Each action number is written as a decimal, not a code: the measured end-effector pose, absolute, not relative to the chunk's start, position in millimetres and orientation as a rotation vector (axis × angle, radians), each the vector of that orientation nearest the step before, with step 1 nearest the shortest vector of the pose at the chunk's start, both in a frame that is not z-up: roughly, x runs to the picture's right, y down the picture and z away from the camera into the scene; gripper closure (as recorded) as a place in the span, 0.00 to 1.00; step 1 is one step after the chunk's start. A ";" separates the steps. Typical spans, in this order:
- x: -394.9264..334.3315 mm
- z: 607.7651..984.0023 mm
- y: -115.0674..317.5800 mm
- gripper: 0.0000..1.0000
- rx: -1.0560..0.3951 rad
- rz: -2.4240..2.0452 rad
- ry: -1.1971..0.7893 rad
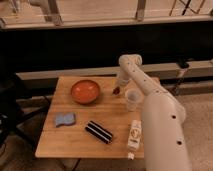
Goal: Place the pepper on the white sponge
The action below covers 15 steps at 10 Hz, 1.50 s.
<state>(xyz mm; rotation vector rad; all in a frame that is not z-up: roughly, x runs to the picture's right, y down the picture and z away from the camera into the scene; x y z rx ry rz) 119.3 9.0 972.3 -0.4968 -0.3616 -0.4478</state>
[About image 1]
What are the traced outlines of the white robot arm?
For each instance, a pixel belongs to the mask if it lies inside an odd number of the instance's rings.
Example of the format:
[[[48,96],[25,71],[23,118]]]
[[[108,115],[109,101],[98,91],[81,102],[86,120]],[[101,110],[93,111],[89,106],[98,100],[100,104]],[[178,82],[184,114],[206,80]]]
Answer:
[[[120,56],[118,84],[132,80],[145,95],[141,117],[146,171],[192,171],[182,130],[186,110],[141,65],[138,54]]]

